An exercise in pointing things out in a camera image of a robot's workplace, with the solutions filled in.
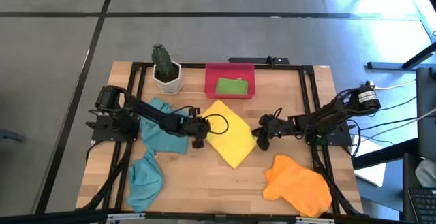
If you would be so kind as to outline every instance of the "potted cactus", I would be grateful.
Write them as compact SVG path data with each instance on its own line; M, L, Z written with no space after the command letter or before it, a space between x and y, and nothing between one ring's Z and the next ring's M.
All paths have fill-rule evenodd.
M162 93L175 95L183 84L182 67L177 62L171 60L168 51L162 44L153 46L151 55L153 61L153 79L161 89Z

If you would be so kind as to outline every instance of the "gray floor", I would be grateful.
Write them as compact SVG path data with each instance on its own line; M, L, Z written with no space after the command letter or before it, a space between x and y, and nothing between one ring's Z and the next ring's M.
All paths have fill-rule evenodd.
M98 12L102 3L103 0L0 0L0 12ZM50 198L50 212L74 209L91 136L84 122L94 119L87 110L93 107L99 89L107 82L113 61L150 61L152 45L157 42L165 44L178 62L225 62L229 57L271 54L289 57L292 64L330 65L340 91L367 80L379 86L413 80L413 72L369 71L364 64L403 62L430 44L421 22L414 20L418 12L412 0L112 0L109 10L380 13L387 17L412 16L412 20L107 18ZM0 144L0 215L31 212L96 21L0 18L0 127L29 137L25 144ZM379 92L383 107L414 95L413 85ZM368 127L412 117L416 115L415 105L411 102L400 110L356 120L361 127ZM377 132L374 129L366 135ZM416 126L398 132L379 138L398 143L416 136ZM365 211L376 215L374 206L364 204Z

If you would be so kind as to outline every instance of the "teal cloth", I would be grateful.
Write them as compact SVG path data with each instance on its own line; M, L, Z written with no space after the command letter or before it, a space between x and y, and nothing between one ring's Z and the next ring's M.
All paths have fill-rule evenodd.
M165 113L170 113L170 105L164 103L157 97L152 98L149 102L154 108L157 108ZM187 116L186 111L178 111L177 114ZM159 152L172 152L186 154L188 146L188 137L177 137L163 131L158 124L146 118L141 118L140 122L142 142L147 148L153 148Z
M144 157L129 168L130 194L127 203L135 212L145 211L164 185L161 170L155 161L155 151L148 148Z

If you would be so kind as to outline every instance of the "plant pot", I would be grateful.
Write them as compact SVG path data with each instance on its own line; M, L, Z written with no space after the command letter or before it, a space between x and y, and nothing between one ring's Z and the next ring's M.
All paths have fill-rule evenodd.
M183 79L182 79L182 67L177 62L171 60L173 65L178 67L178 77L169 82L162 82L157 79L156 76L156 65L153 66L153 79L156 81L161 92L166 95L176 95L178 91L182 88Z

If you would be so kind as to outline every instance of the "red tray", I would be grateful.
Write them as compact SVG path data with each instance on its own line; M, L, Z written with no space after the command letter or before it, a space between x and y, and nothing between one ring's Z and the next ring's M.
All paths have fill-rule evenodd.
M219 78L242 78L248 82L248 94L216 94L215 89ZM204 92L208 98L251 99L256 94L254 80L254 65L249 63L207 63Z

